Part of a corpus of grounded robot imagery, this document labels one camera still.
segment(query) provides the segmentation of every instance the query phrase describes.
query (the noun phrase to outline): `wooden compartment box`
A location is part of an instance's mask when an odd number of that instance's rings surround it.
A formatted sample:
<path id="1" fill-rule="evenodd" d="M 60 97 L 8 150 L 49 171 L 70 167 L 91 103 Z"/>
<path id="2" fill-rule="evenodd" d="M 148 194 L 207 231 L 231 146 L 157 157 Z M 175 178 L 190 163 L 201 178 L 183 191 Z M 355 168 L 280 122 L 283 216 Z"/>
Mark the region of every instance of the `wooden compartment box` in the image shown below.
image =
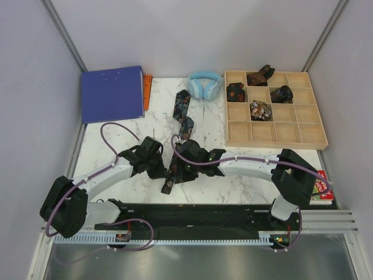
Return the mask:
<path id="1" fill-rule="evenodd" d="M 244 84 L 245 101 L 226 104 L 227 146 L 254 148 L 319 149 L 328 146 L 319 109 L 306 72 L 275 72 L 268 86 L 248 86 L 247 75 L 256 71 L 225 71 L 225 88 L 230 83 Z M 270 93 L 287 85 L 293 99 L 272 103 Z M 272 111 L 269 121 L 252 121 L 251 104 L 266 102 Z"/>

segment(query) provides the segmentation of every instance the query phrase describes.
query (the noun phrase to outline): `blue folder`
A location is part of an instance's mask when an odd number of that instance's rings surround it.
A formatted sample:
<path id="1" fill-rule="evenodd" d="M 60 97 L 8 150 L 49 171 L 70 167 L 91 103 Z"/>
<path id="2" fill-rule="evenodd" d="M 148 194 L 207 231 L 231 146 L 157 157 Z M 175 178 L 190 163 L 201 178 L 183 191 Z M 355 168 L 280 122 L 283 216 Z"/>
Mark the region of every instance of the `blue folder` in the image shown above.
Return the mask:
<path id="1" fill-rule="evenodd" d="M 84 72 L 81 94 L 85 124 L 144 116 L 141 66 Z"/>

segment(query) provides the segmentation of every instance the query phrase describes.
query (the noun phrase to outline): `orange object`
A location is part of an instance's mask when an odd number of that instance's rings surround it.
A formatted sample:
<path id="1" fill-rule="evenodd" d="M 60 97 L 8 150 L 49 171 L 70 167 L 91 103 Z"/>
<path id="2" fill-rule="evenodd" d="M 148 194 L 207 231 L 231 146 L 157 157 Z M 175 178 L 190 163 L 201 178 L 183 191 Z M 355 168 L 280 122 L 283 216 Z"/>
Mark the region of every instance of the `orange object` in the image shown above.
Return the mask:
<path id="1" fill-rule="evenodd" d="M 150 101 L 150 90 L 152 89 L 152 79 L 151 75 L 144 76 L 144 110 L 147 111 L 149 109 L 149 101 Z"/>

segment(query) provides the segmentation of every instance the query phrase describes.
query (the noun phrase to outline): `marble surface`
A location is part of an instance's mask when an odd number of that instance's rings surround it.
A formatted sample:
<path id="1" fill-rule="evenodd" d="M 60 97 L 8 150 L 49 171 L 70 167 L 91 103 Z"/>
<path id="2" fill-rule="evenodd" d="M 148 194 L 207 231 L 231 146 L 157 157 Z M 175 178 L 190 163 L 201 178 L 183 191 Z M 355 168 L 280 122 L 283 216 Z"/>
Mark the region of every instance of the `marble surface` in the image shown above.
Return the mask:
<path id="1" fill-rule="evenodd" d="M 180 124 L 173 119 L 175 96 L 177 92 L 187 88 L 186 82 L 185 78 L 153 79 L 150 106 L 145 112 L 145 117 L 118 121 L 137 134 L 141 140 L 146 136 L 159 140 L 164 145 L 163 160 L 166 168 L 173 154 L 170 145 L 171 136 L 177 134 L 180 128 Z M 195 123 L 191 138 L 208 151 L 213 148 L 224 148 L 232 152 L 253 155 L 271 155 L 281 152 L 280 149 L 225 147 L 223 89 L 214 101 L 192 99 L 188 115 Z M 112 152 L 101 139 L 101 125 L 102 123 L 97 123 L 87 126 L 75 176 L 84 175 L 113 159 Z M 104 135 L 119 152 L 138 144 L 131 134 L 115 125 L 106 126 Z M 295 151 L 314 168 L 321 169 L 315 150 Z M 163 184 L 164 179 L 150 180 L 146 173 L 142 173 L 117 183 L 93 201 L 99 198 L 104 200 L 115 198 L 122 202 L 137 203 L 264 204 L 272 203 L 279 194 L 273 183 L 245 176 L 211 178 L 201 174 L 195 181 L 174 185 L 170 195 L 160 192 Z"/>

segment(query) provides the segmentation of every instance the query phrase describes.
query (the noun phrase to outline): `white wall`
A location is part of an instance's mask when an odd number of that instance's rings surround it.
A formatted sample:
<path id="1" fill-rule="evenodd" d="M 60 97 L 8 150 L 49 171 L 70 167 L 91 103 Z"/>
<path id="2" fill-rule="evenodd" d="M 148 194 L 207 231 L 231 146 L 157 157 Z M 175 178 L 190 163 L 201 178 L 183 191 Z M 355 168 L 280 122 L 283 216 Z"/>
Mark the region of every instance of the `white wall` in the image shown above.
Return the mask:
<path id="1" fill-rule="evenodd" d="M 88 70 L 300 71 L 338 0 L 52 0 Z"/>
<path id="2" fill-rule="evenodd" d="M 373 2 L 350 1 L 309 72 L 335 192 L 373 260 Z"/>
<path id="3" fill-rule="evenodd" d="M 0 4 L 0 278 L 26 279 L 79 125 L 80 72 L 40 0 Z"/>

